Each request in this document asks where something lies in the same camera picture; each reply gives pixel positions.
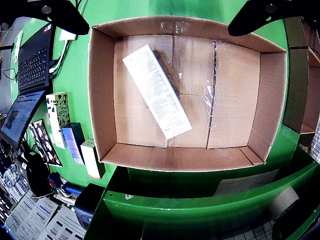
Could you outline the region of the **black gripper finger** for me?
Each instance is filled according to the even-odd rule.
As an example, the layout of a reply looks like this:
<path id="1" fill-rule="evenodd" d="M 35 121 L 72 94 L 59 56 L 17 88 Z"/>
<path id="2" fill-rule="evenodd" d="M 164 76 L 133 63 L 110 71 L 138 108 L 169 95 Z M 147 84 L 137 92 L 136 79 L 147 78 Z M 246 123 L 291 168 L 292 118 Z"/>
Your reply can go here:
<path id="1" fill-rule="evenodd" d="M 2 0 L 0 26 L 7 30 L 20 17 L 46 21 L 75 35 L 86 35 L 90 26 L 69 0 Z"/>
<path id="2" fill-rule="evenodd" d="M 239 37 L 277 20 L 302 17 L 320 31 L 318 0 L 248 0 L 228 25 L 228 33 Z"/>

